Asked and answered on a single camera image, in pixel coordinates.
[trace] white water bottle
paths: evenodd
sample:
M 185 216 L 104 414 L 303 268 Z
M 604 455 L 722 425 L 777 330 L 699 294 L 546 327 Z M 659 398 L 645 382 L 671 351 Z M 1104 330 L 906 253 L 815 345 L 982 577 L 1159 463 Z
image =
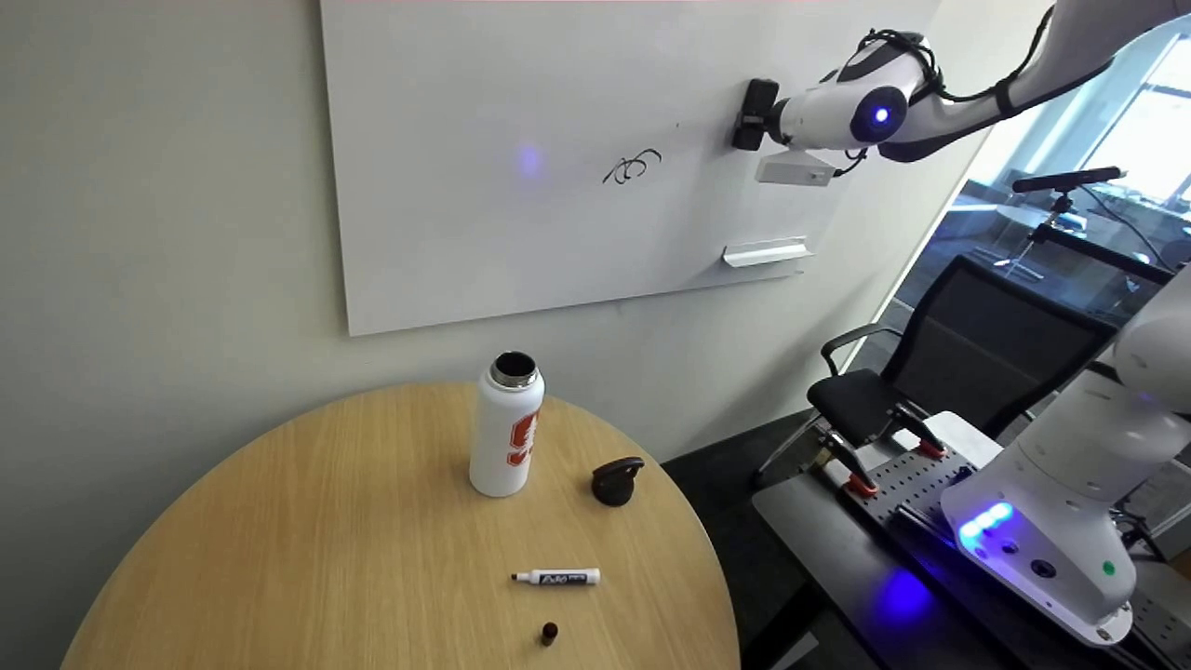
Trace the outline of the white water bottle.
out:
M 522 351 L 500 352 L 477 381 L 477 443 L 470 481 L 482 494 L 514 494 L 531 469 L 535 414 L 546 382 Z

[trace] white wall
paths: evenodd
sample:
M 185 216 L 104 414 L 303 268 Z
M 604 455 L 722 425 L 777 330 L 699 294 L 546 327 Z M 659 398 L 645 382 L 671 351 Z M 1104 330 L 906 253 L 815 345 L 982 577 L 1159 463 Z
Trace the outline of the white wall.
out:
M 932 37 L 963 54 L 958 85 L 1010 67 L 1010 28 L 1035 20 L 1011 8 L 942 12 Z M 346 340 L 315 0 L 4 0 L 0 93 L 14 670 L 62 656 L 117 558 L 197 471 L 323 398 L 458 381 L 485 345 L 529 342 L 562 398 L 659 459 L 795 408 L 819 340 L 881 306 L 972 155 L 967 140 L 850 178 L 799 279 Z

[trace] whiteboard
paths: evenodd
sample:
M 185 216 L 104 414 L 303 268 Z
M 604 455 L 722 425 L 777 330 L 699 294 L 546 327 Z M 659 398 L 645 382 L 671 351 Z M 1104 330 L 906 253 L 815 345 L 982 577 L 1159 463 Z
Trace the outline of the whiteboard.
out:
M 748 77 L 813 85 L 937 0 L 323 0 L 349 335 L 777 279 L 840 186 L 726 144 Z

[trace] round wooden table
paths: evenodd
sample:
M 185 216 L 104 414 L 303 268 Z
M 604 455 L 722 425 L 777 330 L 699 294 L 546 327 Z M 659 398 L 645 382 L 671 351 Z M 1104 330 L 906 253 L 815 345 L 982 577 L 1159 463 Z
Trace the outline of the round wooden table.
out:
M 529 489 L 485 499 L 472 414 L 470 382 L 384 388 L 253 440 L 153 520 L 62 666 L 741 666 L 716 548 L 634 440 L 546 403 Z M 647 463 L 637 494 L 598 505 L 588 475 L 623 455 Z M 509 585 L 540 566 L 604 580 Z

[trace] floor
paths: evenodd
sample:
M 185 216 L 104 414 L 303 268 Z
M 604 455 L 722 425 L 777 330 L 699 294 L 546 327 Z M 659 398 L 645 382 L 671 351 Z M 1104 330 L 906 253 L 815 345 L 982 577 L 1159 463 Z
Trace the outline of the floor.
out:
M 726 443 L 716 443 L 709 449 L 696 449 L 690 459 L 668 463 L 668 471 L 690 494 L 717 552 L 736 608 L 741 649 L 748 649 L 759 635 L 759 630 L 767 630 L 777 616 L 782 602 L 805 585 L 805 574 L 795 571 L 784 542 L 748 504 L 748 475 L 799 422 L 805 418 L 784 418 L 757 432 L 733 435 Z M 799 471 L 799 463 L 807 463 L 813 455 L 813 443 L 793 446 L 767 471 L 767 481 L 776 485 L 782 475 Z M 819 649 L 805 664 L 795 664 L 795 670 L 876 666 L 834 615 L 824 615 L 813 625 L 813 633 Z

